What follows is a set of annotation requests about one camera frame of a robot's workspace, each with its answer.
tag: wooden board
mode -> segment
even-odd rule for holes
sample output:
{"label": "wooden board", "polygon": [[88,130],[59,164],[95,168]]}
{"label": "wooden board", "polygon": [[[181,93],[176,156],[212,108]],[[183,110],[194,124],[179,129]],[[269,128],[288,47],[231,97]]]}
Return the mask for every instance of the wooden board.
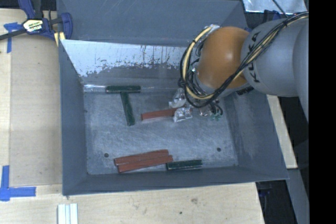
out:
{"label": "wooden board", "polygon": [[190,189],[64,197],[61,185],[37,187],[37,197],[0,202],[0,224],[57,223],[58,204],[78,205],[80,224],[263,224],[254,183]]}
{"label": "wooden board", "polygon": [[[19,9],[0,9],[1,26],[5,23],[21,23],[25,18],[25,13]],[[4,47],[7,47],[7,40],[3,40],[1,46],[4,50]],[[61,139],[56,44],[48,38],[23,34],[12,38],[10,54],[7,54],[6,50],[2,54],[2,58],[5,56],[8,58],[6,66],[3,65],[5,62],[0,62],[1,69],[5,68],[6,71],[3,74],[6,78],[2,77],[4,82],[1,83],[1,87],[7,87],[7,95],[8,87],[11,85],[10,111],[7,96],[4,97],[6,102],[1,102],[5,116],[0,116],[4,128],[9,126],[9,116],[11,120],[10,163],[8,160],[7,163],[2,163],[10,164],[10,185],[59,184]]]}

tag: blue clamp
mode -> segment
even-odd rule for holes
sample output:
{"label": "blue clamp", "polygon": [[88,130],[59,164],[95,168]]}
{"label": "blue clamp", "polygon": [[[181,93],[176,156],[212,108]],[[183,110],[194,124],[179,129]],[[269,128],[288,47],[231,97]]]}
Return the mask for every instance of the blue clamp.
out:
{"label": "blue clamp", "polygon": [[41,0],[18,0],[20,9],[22,9],[27,19],[21,24],[21,29],[1,35],[0,40],[11,38],[17,35],[27,33],[29,35],[40,35],[55,40],[55,31],[52,25],[62,23],[65,38],[69,39],[72,34],[72,18],[69,13],[62,13],[57,19],[49,20],[43,18],[41,10]]}
{"label": "blue clamp", "polygon": [[14,197],[34,197],[36,196],[36,187],[9,187],[9,165],[2,167],[0,201],[9,201]]}
{"label": "blue clamp", "polygon": [[[13,30],[23,29],[23,26],[18,23],[4,24],[4,27],[9,33],[11,33]],[[7,53],[10,53],[11,51],[12,51],[12,38],[9,37],[7,41]]]}

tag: red wooden block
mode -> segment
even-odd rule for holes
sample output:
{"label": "red wooden block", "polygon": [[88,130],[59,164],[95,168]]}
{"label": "red wooden block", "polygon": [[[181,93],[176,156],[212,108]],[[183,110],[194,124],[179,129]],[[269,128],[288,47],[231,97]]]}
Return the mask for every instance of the red wooden block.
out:
{"label": "red wooden block", "polygon": [[126,163],[144,161],[146,159],[155,159],[155,158],[159,158],[159,157],[162,157],[162,156],[168,156],[168,155],[169,155],[168,150],[150,151],[150,152],[146,152],[146,153],[115,158],[114,159],[114,164],[115,165],[121,165],[121,164],[126,164]]}
{"label": "red wooden block", "polygon": [[142,168],[146,168],[150,166],[165,164],[165,163],[169,163],[172,161],[173,161],[173,156],[168,155],[168,156],[162,156],[162,157],[155,158],[155,159],[146,159],[144,161],[121,164],[121,165],[118,165],[117,168],[118,168],[119,173],[124,173],[124,172],[142,169]]}

